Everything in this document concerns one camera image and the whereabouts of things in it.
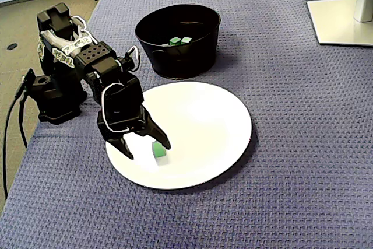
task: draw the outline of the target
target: black bowl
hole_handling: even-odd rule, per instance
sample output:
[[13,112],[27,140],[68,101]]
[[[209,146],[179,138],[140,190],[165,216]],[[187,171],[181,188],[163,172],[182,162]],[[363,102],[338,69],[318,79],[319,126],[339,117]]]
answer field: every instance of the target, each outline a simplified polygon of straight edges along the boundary
[[[157,74],[186,79],[214,65],[219,25],[220,16],[214,10],[180,4],[145,16],[136,26],[135,34]],[[174,37],[191,37],[192,41],[163,46]]]

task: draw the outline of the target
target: green block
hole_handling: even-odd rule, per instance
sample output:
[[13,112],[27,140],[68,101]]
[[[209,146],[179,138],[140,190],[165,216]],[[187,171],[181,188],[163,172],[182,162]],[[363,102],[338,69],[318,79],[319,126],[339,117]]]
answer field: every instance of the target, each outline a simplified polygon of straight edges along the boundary
[[158,141],[152,143],[154,157],[164,157],[166,155],[166,149]]
[[186,43],[190,43],[192,41],[192,39],[190,37],[184,37],[182,40],[181,40],[181,44],[186,44]]
[[180,45],[181,39],[179,37],[174,37],[170,40],[170,45]]

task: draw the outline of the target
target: monitor stand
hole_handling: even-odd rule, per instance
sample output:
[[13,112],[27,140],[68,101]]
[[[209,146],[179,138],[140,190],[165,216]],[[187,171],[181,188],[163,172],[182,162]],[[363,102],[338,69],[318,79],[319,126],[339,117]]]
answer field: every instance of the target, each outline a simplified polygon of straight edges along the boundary
[[373,0],[307,2],[320,44],[373,46]]

